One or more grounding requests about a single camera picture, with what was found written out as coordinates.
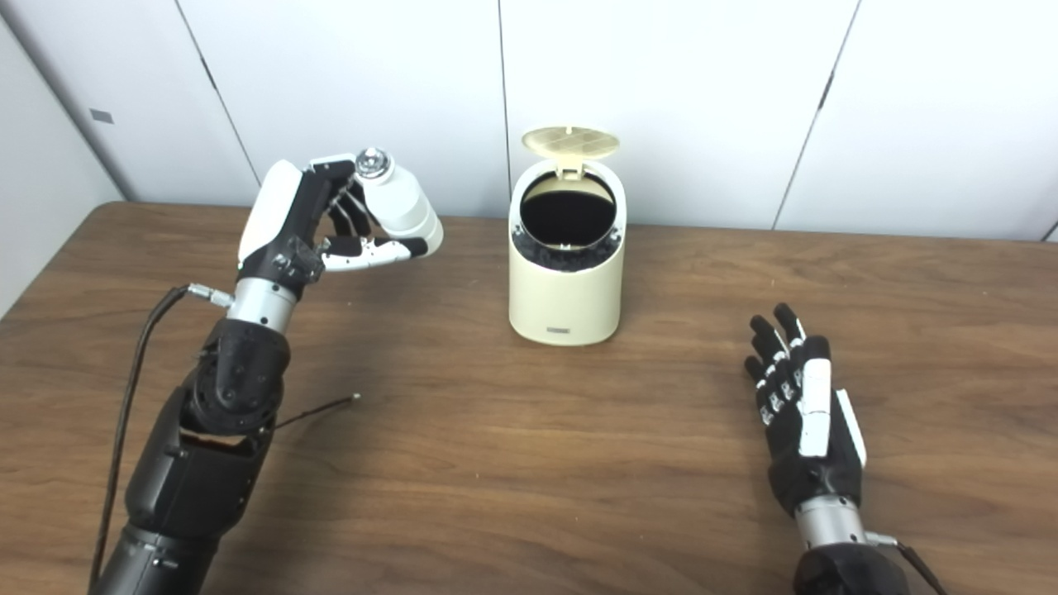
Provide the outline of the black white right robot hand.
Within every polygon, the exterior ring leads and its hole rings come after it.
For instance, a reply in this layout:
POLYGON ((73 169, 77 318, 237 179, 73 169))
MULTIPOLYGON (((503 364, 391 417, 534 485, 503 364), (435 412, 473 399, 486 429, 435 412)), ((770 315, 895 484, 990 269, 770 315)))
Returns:
POLYGON ((744 368, 770 452, 772 494, 792 516, 817 497, 860 505, 865 441, 847 392, 834 385, 831 344, 810 335, 786 302, 776 321, 751 319, 753 336, 744 368))

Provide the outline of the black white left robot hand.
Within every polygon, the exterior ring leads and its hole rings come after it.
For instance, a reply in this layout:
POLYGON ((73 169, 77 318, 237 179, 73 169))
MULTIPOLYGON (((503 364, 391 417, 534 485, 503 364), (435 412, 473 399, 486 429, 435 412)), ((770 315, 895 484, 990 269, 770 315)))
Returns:
POLYGON ((281 159, 264 175, 238 250, 238 281, 264 280, 302 298, 325 272, 420 259, 445 229, 415 174, 382 148, 281 159))

